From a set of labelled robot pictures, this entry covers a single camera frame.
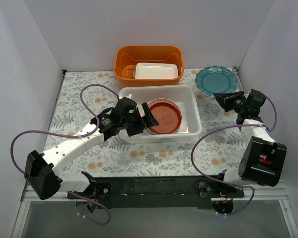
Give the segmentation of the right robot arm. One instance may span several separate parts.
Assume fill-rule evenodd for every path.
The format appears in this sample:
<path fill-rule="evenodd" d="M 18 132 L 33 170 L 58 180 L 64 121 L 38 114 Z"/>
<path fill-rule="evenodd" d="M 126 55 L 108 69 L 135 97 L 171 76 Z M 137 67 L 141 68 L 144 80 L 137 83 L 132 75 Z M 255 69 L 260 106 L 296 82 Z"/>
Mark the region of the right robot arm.
<path fill-rule="evenodd" d="M 268 133 L 269 129 L 260 118 L 260 109 L 270 99 L 262 92 L 252 89 L 247 96 L 243 91 L 235 93 L 214 93 L 218 104 L 225 112 L 237 113 L 236 124 L 249 140 L 239 167 L 222 171 L 215 184 L 215 192 L 226 197 L 237 186 L 258 184 L 274 187 L 280 180 L 287 154 L 287 147 L 276 142 Z"/>

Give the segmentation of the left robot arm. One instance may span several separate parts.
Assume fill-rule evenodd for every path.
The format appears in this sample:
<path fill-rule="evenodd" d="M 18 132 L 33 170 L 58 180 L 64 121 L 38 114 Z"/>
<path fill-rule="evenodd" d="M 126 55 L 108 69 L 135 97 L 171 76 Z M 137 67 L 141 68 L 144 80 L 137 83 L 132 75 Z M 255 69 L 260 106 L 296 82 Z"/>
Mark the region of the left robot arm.
<path fill-rule="evenodd" d="M 27 156 L 24 177 L 40 199 L 52 197 L 58 191 L 73 191 L 84 198 L 96 192 L 96 180 L 87 172 L 71 174 L 64 168 L 92 147 L 102 144 L 125 130 L 129 136 L 143 133 L 158 121 L 147 103 L 142 103 L 140 112 L 137 103 L 127 97 L 120 99 L 115 107 L 103 110 L 93 118 L 74 138 L 46 150 L 34 150 Z"/>

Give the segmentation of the pink plate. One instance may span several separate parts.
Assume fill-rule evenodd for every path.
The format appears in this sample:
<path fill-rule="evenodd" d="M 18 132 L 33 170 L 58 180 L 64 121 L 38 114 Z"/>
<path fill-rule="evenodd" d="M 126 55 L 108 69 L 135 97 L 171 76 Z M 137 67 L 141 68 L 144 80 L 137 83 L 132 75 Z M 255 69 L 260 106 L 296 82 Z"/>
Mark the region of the pink plate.
<path fill-rule="evenodd" d="M 172 101 L 170 99 L 166 99 L 166 98 L 157 98 L 157 99 L 154 99 L 154 100 L 151 100 L 151 101 L 147 102 L 149 107 L 151 107 L 151 106 L 153 106 L 154 104 L 157 104 L 157 103 L 168 103 L 168 104 L 171 104 L 175 107 L 178 107 L 178 105 L 174 101 Z"/>

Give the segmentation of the teal beaded plate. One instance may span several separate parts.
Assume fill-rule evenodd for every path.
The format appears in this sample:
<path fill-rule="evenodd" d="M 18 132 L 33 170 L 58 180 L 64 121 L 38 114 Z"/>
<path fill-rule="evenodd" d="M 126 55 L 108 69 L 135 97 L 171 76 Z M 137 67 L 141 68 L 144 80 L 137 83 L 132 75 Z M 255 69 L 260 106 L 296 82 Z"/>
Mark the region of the teal beaded plate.
<path fill-rule="evenodd" d="M 238 81 L 230 68 L 209 66 L 201 69 L 195 77 L 196 87 L 205 95 L 213 97 L 214 93 L 234 93 Z"/>

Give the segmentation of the red-brown plate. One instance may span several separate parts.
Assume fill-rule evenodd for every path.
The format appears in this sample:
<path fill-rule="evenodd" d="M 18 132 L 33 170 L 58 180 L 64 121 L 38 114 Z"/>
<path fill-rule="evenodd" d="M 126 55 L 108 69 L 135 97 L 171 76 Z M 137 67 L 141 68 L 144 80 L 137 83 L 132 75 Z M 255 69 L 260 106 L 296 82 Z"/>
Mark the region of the red-brown plate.
<path fill-rule="evenodd" d="M 177 133 L 182 123 L 182 112 L 179 107 L 168 103 L 157 103 L 149 107 L 159 126 L 150 127 L 154 134 Z"/>

